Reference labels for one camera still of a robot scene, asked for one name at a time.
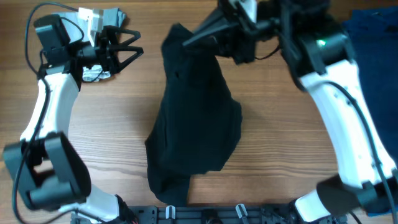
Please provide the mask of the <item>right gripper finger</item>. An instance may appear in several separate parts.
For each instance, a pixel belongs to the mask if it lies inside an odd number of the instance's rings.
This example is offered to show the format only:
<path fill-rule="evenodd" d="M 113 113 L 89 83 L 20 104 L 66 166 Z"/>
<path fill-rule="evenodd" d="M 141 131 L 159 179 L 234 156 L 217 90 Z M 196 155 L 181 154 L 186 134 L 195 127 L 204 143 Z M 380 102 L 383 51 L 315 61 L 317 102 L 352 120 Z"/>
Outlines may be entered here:
<path fill-rule="evenodd" d="M 220 8 L 214 9 L 193 33 L 215 33 L 227 28 L 227 20 Z"/>
<path fill-rule="evenodd" d="M 218 21 L 203 25 L 182 45 L 184 47 L 196 47 L 199 45 L 220 47 L 230 42 L 231 36 L 237 29 L 239 29 L 237 22 Z"/>

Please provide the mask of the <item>black shorts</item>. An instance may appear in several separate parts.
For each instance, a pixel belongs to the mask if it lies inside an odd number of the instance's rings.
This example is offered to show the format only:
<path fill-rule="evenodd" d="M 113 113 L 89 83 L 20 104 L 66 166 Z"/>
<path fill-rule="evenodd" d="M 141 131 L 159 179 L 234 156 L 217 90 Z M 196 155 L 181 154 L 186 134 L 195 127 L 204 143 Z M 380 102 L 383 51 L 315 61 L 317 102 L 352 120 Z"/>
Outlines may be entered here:
<path fill-rule="evenodd" d="M 166 86 L 145 141 L 150 190 L 176 207 L 187 204 L 191 176 L 223 168 L 240 140 L 243 120 L 216 57 L 183 48 L 192 35 L 174 24 L 162 43 Z"/>

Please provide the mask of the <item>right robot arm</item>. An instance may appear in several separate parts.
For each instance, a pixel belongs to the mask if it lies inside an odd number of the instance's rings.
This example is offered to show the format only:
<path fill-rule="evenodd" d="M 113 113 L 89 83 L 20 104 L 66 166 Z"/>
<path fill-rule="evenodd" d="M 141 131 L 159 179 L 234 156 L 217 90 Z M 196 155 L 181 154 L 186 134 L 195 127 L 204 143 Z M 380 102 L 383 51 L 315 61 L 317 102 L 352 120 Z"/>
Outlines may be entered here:
<path fill-rule="evenodd" d="M 235 63 L 255 59 L 256 44 L 277 37 L 295 86 L 315 102 L 331 139 L 338 173 L 288 205 L 273 205 L 286 223 L 337 220 L 358 208 L 397 217 L 397 165 L 365 102 L 349 35 L 328 1 L 219 1 L 183 43 Z"/>

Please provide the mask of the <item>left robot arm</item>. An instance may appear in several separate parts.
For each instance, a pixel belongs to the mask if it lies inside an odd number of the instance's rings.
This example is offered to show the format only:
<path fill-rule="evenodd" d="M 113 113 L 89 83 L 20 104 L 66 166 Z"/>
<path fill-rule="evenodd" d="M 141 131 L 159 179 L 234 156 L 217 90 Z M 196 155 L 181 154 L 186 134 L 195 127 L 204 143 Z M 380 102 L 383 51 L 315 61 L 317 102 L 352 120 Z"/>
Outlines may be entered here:
<path fill-rule="evenodd" d="M 143 54 L 134 46 L 140 33 L 118 41 L 123 32 L 105 26 L 93 42 L 71 41 L 57 14 L 29 20 L 42 43 L 40 67 L 35 71 L 39 95 L 19 142 L 7 145 L 3 159 L 13 178 L 12 207 L 21 199 L 29 210 L 74 213 L 92 223 L 137 223 L 137 216 L 118 195 L 91 183 L 84 162 L 68 140 L 74 102 L 83 83 L 83 70 L 99 65 L 117 74 Z"/>

